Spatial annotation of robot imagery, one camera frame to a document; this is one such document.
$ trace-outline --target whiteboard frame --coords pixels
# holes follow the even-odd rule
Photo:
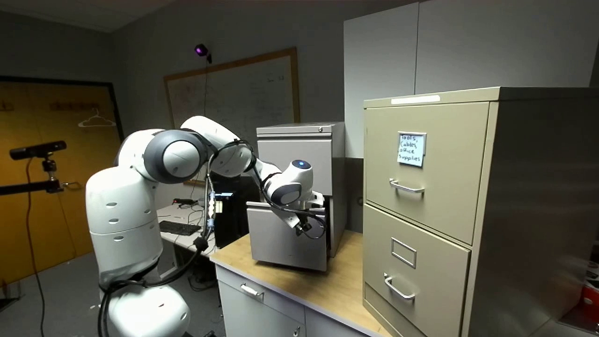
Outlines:
[[[167,104],[168,104],[168,115],[171,118],[171,125],[173,128],[177,128],[175,126],[175,118],[173,116],[173,108],[171,107],[171,95],[168,92],[168,82],[172,80],[184,79],[186,77],[199,76],[209,73],[215,73],[217,71],[228,70],[231,68],[243,67],[245,65],[270,61],[272,59],[285,58],[289,56],[289,60],[291,62],[291,91],[293,94],[293,105],[294,105],[294,123],[300,122],[300,84],[298,81],[298,56],[297,49],[295,47],[279,50],[277,52],[271,52],[266,54],[261,54],[258,56],[253,56],[251,58],[240,59],[237,61],[232,61],[223,64],[217,64],[210,67],[205,67],[203,69],[190,70],[185,71],[183,73],[177,73],[172,75],[166,75],[164,77],[164,88],[167,93]],[[205,186],[205,182],[203,180],[189,180],[184,182],[186,185],[196,185],[196,186]]]

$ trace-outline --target wooden countertop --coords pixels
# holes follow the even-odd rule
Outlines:
[[[210,260],[363,333],[391,337],[362,305],[362,234],[345,231],[326,273],[257,262],[249,235],[215,252]]]

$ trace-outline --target clothes hanger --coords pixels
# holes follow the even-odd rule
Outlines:
[[[98,108],[93,108],[92,109],[93,112],[95,112],[96,114],[91,116],[90,118],[86,119],[83,122],[80,122],[79,124],[77,124],[80,128],[91,128],[91,127],[115,127],[116,123],[114,123],[113,121],[106,119],[102,116],[100,116],[100,111],[98,110]],[[97,125],[85,125],[86,122],[90,122],[92,119],[94,118],[100,118],[102,119],[106,124],[97,124]]]

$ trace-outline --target black keyboard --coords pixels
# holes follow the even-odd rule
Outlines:
[[[182,224],[180,222],[172,222],[167,220],[162,220],[160,222],[160,231],[165,231],[167,233],[176,235],[190,236],[200,230],[200,228],[202,228],[202,226]]]

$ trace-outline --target floor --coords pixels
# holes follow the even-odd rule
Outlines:
[[[98,336],[98,267],[93,254],[44,270],[40,273],[40,280],[46,298],[46,336]],[[216,336],[225,336],[217,287],[193,291],[185,276],[171,286],[183,296],[191,309],[189,334],[203,337],[214,330]],[[22,280],[21,290],[23,297],[0,312],[0,336],[40,336],[41,298],[35,278],[30,276]]]

